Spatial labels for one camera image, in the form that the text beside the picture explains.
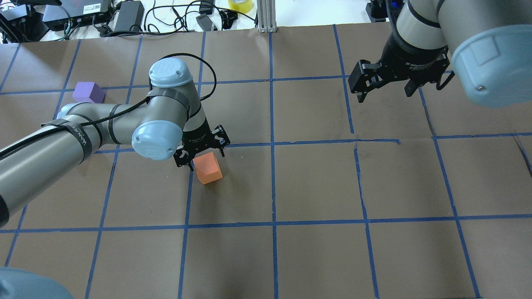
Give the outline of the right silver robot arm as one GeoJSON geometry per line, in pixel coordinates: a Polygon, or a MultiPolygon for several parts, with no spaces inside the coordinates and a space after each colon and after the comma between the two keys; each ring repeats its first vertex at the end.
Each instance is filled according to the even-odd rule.
{"type": "Polygon", "coordinates": [[[348,78],[359,103],[388,83],[407,81],[410,97],[455,76],[471,102],[507,107],[531,101],[530,0],[371,0],[372,20],[392,32],[380,59],[357,62],[348,78]]]}

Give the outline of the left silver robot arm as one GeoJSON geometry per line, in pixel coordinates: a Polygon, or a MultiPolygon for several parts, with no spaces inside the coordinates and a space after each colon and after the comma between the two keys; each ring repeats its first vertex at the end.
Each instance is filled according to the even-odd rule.
{"type": "Polygon", "coordinates": [[[211,128],[184,53],[158,59],[149,91],[137,104],[72,103],[57,118],[1,150],[1,226],[104,145],[130,145],[152,160],[187,165],[207,149],[231,141],[222,125],[211,128]]]}

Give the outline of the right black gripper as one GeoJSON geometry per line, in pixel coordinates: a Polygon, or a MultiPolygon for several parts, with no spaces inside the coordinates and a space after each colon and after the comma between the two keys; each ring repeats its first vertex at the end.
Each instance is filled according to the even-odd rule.
{"type": "Polygon", "coordinates": [[[447,46],[418,49],[392,35],[377,62],[367,59],[357,62],[348,78],[348,87],[357,95],[358,103],[363,103],[372,90],[398,81],[407,81],[404,87],[406,97],[411,97],[427,83],[436,84],[440,91],[451,81],[451,75],[443,80],[449,65],[447,46]]]}

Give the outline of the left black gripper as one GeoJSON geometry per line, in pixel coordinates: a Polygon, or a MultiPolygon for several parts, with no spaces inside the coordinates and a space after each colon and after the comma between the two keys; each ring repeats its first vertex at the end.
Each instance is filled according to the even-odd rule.
{"type": "Polygon", "coordinates": [[[231,144],[227,131],[222,125],[218,125],[211,130],[209,123],[205,120],[199,127],[191,131],[184,131],[181,139],[182,144],[178,146],[173,158],[178,168],[187,166],[190,172],[194,172],[192,159],[208,149],[218,149],[221,157],[225,157],[225,148],[231,144]]]}

